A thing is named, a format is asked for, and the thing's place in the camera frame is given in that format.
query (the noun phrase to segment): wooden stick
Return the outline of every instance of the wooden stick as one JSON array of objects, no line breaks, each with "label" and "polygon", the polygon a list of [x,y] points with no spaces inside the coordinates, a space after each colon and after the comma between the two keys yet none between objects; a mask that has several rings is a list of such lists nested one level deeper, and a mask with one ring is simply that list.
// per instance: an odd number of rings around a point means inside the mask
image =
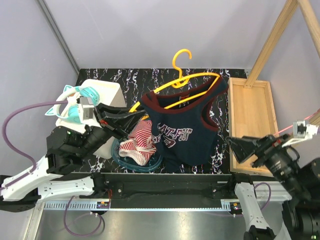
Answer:
[{"label": "wooden stick", "polygon": [[320,109],[313,117],[310,118],[309,123],[313,125],[320,125]]},{"label": "wooden stick", "polygon": [[309,0],[297,0],[320,58],[320,25]]},{"label": "wooden stick", "polygon": [[286,29],[291,17],[297,9],[297,0],[287,0],[284,4],[279,17],[277,18],[269,37],[267,38],[258,58],[256,59],[252,71],[248,77],[248,80],[244,84],[247,89],[252,88],[255,81],[257,80],[261,70],[268,61],[273,49],[275,48],[278,40],[280,39],[282,33]]}]

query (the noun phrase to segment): metal floor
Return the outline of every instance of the metal floor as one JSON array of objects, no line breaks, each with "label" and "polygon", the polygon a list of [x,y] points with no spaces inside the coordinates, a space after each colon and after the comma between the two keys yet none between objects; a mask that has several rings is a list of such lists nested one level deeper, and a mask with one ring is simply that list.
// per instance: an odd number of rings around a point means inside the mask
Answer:
[{"label": "metal floor", "polygon": [[[263,215],[274,233],[280,231],[282,206],[270,203]],[[69,211],[67,223],[83,215],[83,211]],[[86,240],[243,240],[245,220],[243,217],[219,217],[209,212],[128,212],[110,211],[103,215],[102,226],[94,236]],[[85,216],[69,228],[78,234],[94,230],[99,220]],[[63,224],[63,211],[46,210],[42,214],[36,240],[83,239],[70,235]]]}]

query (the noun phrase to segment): teal basket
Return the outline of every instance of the teal basket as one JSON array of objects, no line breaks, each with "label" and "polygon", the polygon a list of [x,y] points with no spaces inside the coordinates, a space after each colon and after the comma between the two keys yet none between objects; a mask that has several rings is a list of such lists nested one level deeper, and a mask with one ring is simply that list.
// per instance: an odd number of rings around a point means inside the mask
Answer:
[{"label": "teal basket", "polygon": [[149,159],[148,163],[144,166],[138,165],[135,160],[128,156],[119,156],[120,142],[118,139],[114,139],[111,146],[111,155],[113,160],[119,164],[121,167],[126,169],[139,172],[139,173],[149,173],[154,171],[162,162],[162,156],[160,153],[155,152]]}]

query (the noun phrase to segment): hanger hook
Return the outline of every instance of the hanger hook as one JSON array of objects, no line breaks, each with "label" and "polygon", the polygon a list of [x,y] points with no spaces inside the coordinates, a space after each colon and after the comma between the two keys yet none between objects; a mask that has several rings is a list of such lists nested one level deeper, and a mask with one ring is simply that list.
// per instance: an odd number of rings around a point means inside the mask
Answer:
[{"label": "hanger hook", "polygon": [[[173,57],[173,59],[172,59],[172,66],[173,66],[173,68],[174,68],[175,70],[178,70],[178,71],[179,71],[179,79],[182,78],[182,69],[176,65],[176,60],[177,60],[177,57],[178,57],[181,53],[188,53],[188,54],[189,54],[189,59],[192,59],[192,54],[191,54],[191,52],[190,52],[188,49],[186,49],[186,48],[179,50],[179,51],[174,55],[174,57]],[[183,82],[177,82],[177,83],[175,83],[175,84],[172,84],[171,86],[174,87],[175,89],[178,89],[178,88],[181,88],[181,87],[183,87],[184,85],[186,85],[186,84],[189,82],[189,80],[190,80],[190,78],[184,80]]]}]

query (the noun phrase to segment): wooden tray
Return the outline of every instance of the wooden tray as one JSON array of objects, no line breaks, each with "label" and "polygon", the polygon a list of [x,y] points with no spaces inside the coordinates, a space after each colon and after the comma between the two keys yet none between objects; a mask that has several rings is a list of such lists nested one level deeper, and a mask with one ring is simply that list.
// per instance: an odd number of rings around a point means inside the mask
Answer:
[{"label": "wooden tray", "polygon": [[[278,132],[270,83],[256,80],[252,88],[244,88],[246,81],[245,78],[229,79],[229,135],[237,138],[264,137]],[[246,162],[239,164],[230,150],[230,170],[272,177],[266,167],[251,167],[251,163],[256,159],[257,157],[252,156]]]}]

